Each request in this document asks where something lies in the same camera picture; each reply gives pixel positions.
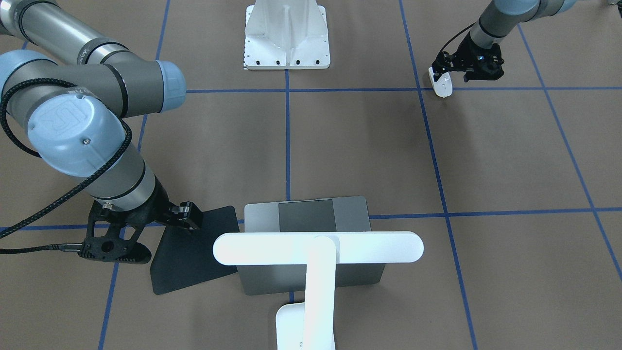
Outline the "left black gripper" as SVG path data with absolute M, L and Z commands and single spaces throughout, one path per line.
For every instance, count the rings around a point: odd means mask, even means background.
M 440 51 L 432 63 L 432 80 L 452 71 L 464 72 L 464 81 L 495 81 L 504 75 L 501 47 L 494 43 L 490 49 L 479 47 L 467 35 L 455 53 Z

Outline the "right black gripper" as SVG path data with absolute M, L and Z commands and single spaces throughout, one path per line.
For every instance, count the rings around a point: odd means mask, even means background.
M 93 202 L 87 217 L 87 231 L 78 256 L 90 261 L 146 264 L 152 254 L 138 242 L 145 227 L 165 221 L 188 230 L 202 228 L 204 213 L 191 201 L 172 206 L 164 188 L 154 188 L 144 204 L 125 212 L 106 209 Z

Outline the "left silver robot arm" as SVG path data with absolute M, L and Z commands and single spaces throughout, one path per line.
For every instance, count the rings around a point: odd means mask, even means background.
M 518 24 L 552 17 L 569 10 L 574 0 L 492 0 L 479 19 L 462 31 L 466 36 L 455 53 L 440 49 L 431 64 L 433 84 L 452 72 L 464 72 L 464 81 L 495 81 L 503 74 L 500 42 Z

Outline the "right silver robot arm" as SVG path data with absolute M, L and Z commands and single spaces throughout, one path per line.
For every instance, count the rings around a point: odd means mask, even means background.
M 1 237 L 38 221 L 80 192 L 93 197 L 80 243 L 3 248 L 2 254 L 75 252 L 92 261 L 144 264 L 147 224 L 198 230 L 193 202 L 175 205 L 132 143 L 125 118 L 180 107 L 187 84 L 169 61 L 147 61 L 89 27 L 54 0 L 3 0 L 1 33 L 39 46 L 1 55 L 1 127 L 27 154 L 76 181 L 75 188 Z

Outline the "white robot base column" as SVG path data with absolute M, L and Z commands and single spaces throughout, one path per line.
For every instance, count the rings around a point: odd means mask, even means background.
M 322 70 L 331 65 L 327 12 L 315 0 L 257 0 L 245 14 L 245 69 Z

